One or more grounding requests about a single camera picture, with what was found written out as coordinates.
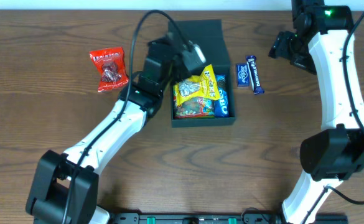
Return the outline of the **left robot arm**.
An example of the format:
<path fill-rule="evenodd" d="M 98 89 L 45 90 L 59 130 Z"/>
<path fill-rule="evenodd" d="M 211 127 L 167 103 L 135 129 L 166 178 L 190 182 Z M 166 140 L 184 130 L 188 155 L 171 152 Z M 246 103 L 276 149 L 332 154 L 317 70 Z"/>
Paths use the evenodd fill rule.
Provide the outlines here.
<path fill-rule="evenodd" d="M 26 203 L 34 223 L 111 223 L 113 214 L 97 204 L 101 173 L 157 113 L 166 88 L 204 63 L 200 47 L 191 41 L 163 37 L 150 42 L 143 70 L 121 90 L 110 114 L 76 145 L 40 158 Z"/>

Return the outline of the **red Haribo candy bag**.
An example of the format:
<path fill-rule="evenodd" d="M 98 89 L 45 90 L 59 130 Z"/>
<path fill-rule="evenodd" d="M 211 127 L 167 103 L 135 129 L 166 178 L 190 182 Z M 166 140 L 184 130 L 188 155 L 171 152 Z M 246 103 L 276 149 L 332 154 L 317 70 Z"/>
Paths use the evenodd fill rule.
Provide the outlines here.
<path fill-rule="evenodd" d="M 122 88 L 129 83 L 122 47 L 90 51 L 90 58 L 101 76 L 98 92 Z"/>

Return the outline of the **green Haribo sour worms bag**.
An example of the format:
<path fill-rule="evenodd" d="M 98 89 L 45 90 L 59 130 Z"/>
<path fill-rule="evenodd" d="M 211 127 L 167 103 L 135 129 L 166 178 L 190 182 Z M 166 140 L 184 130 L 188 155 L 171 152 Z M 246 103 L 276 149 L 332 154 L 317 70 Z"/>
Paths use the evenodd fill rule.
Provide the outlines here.
<path fill-rule="evenodd" d="M 196 97 L 192 98 L 180 106 L 176 105 L 177 94 L 173 91 L 174 96 L 174 119 L 187 119 L 187 118 L 214 118 L 215 109 L 213 100 Z"/>

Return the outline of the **blue Oreo cookie pack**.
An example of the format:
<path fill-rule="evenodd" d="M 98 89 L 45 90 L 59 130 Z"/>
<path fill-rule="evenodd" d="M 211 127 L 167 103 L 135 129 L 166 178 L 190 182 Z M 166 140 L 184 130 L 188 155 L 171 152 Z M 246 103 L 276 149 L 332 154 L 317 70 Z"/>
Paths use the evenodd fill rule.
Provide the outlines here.
<path fill-rule="evenodd" d="M 214 101 L 214 113 L 217 118 L 229 116 L 228 111 L 228 95 L 226 91 L 226 79 L 224 75 L 216 75 L 217 87 L 220 98 Z"/>

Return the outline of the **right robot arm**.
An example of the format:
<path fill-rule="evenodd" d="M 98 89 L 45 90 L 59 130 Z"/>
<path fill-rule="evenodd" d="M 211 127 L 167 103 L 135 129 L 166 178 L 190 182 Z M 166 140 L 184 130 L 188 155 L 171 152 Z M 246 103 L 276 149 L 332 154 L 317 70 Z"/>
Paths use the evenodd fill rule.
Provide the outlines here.
<path fill-rule="evenodd" d="M 302 173 L 273 223 L 315 223 L 331 193 L 364 169 L 364 100 L 355 66 L 354 20 L 348 6 L 292 1 L 293 32 L 280 32 L 269 56 L 317 76 L 320 133 L 300 146 Z"/>

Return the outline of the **yellow snack bag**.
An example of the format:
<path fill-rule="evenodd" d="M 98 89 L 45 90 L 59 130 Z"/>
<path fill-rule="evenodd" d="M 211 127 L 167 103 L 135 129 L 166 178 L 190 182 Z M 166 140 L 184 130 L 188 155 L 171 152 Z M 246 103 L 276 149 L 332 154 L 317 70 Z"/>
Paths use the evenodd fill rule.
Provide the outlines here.
<path fill-rule="evenodd" d="M 212 65 L 207 65 L 201 75 L 192 75 L 190 78 L 175 84 L 174 96 L 177 106 L 196 97 L 219 100 L 220 93 Z"/>

